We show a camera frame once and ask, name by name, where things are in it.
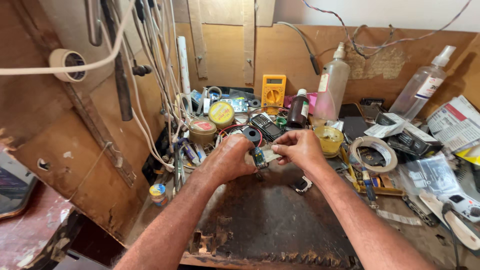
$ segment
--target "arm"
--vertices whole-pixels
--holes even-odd
[[[254,145],[244,135],[231,135],[188,178],[174,200],[156,217],[115,267],[177,269],[195,226],[216,188],[257,168],[245,163]]]
[[[288,132],[276,143],[272,149],[283,156],[278,164],[295,163],[320,189],[365,269],[435,269],[404,237],[377,217],[328,165],[313,131]]]

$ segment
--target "yellow multimeter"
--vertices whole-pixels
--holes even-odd
[[[283,106],[286,82],[287,76],[285,75],[264,75],[262,83],[262,107]],[[278,114],[278,109],[267,108],[267,114],[276,115]]]

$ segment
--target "workbench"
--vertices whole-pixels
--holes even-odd
[[[293,164],[275,163],[261,171],[262,179],[243,176],[215,191],[183,254],[182,264],[227,269],[362,269],[320,190],[314,185],[299,195],[288,184],[302,177],[303,172]],[[415,216],[401,197],[379,196],[378,204],[392,213]],[[133,244],[162,209],[147,200],[127,245]],[[387,222],[428,260],[441,268],[453,267],[455,255],[448,231],[424,223],[413,226]],[[463,265],[474,269],[480,263],[463,246],[458,248]]]

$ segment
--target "person's left hand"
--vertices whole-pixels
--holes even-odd
[[[233,134],[222,143],[202,162],[195,171],[203,172],[215,188],[242,175],[252,174],[258,169],[245,163],[245,153],[255,146],[243,134]]]

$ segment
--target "digital multimeter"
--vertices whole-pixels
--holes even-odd
[[[251,122],[257,126],[265,135],[265,139],[273,142],[280,137],[284,132],[273,123],[264,113],[259,113],[252,117]]]
[[[282,107],[286,83],[287,76],[285,75],[264,75],[262,83],[262,107]],[[278,114],[278,109],[267,108],[267,114],[276,115]]]

